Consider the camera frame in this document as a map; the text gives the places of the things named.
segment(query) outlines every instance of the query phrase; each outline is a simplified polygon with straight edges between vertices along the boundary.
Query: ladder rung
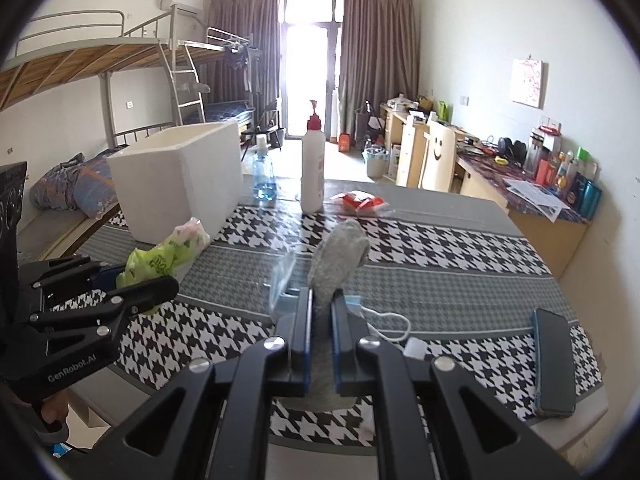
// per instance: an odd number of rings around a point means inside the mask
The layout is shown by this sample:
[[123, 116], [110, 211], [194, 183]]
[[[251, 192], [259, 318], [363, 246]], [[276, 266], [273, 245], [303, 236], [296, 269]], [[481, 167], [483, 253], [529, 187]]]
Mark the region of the ladder rung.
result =
[[178, 105], [178, 108], [184, 108], [185, 106], [193, 106], [193, 105], [199, 105], [201, 101], [191, 101], [190, 103], [182, 103], [181, 105]]

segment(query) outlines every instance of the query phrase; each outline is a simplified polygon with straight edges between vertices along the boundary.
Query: white string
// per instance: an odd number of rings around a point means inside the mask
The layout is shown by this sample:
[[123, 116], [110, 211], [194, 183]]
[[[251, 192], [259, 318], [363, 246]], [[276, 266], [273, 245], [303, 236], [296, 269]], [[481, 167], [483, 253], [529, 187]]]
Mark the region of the white string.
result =
[[401, 336], [398, 337], [388, 337], [377, 330], [371, 323], [367, 323], [369, 329], [374, 333], [374, 335], [377, 335], [378, 337], [381, 337], [382, 339], [389, 341], [390, 343], [401, 343], [409, 337], [409, 334], [411, 333], [411, 321], [409, 321], [409, 319], [402, 314], [397, 314], [396, 312], [376, 312], [375, 310], [372, 310], [365, 306], [361, 306], [360, 308], [363, 310], [363, 312], [369, 312], [370, 314], [374, 314], [378, 317], [395, 317], [397, 319], [401, 319], [406, 323], [406, 330]]

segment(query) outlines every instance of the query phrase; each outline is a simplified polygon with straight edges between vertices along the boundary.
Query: white cube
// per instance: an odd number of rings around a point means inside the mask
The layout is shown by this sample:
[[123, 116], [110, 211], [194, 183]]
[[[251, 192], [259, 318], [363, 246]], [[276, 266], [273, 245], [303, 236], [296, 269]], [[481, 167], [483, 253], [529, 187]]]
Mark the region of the white cube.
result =
[[141, 242], [160, 243], [192, 216], [213, 238], [240, 199], [233, 120], [168, 128], [107, 161], [131, 235]]

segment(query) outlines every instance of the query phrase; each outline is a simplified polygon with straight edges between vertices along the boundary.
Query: human hand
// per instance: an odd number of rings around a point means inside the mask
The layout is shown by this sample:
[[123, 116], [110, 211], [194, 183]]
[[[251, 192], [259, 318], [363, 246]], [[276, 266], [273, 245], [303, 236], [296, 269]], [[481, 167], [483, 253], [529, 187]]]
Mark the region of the human hand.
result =
[[[2, 392], [4, 396], [12, 403], [18, 406], [29, 406], [26, 402], [22, 402], [7, 386], [3, 385]], [[59, 420], [64, 422], [69, 415], [69, 403], [66, 396], [66, 390], [62, 390], [42, 401], [42, 409], [40, 410], [43, 420], [47, 424], [52, 424]]]

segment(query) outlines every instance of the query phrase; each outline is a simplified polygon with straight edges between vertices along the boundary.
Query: houndstooth tablecloth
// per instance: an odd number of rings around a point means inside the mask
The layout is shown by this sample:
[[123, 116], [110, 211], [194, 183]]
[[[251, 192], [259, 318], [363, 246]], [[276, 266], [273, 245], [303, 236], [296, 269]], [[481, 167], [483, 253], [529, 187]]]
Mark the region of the houndstooth tablecloth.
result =
[[[178, 298], [152, 317], [139, 316], [122, 340], [117, 367], [132, 380], [160, 389], [191, 359], [213, 362], [239, 355], [270, 334], [265, 283], [287, 247], [298, 261], [290, 286], [305, 284], [310, 256], [346, 217], [304, 216], [296, 202], [271, 208], [239, 205], [196, 261]], [[523, 237], [428, 225], [396, 218], [359, 219], [371, 243], [370, 262], [345, 284], [365, 306], [399, 312], [428, 342], [430, 355], [449, 354], [526, 422], [535, 422], [534, 345], [530, 314], [535, 307], [565, 316], [571, 325], [578, 400], [602, 386], [584, 330], [555, 279]], [[135, 242], [120, 214], [79, 252], [124, 261]], [[66, 308], [97, 304], [95, 291]], [[384, 332], [402, 327], [375, 320]], [[313, 445], [348, 446], [366, 452], [375, 436], [362, 425], [370, 399], [349, 410], [295, 412], [274, 402], [271, 434]]]

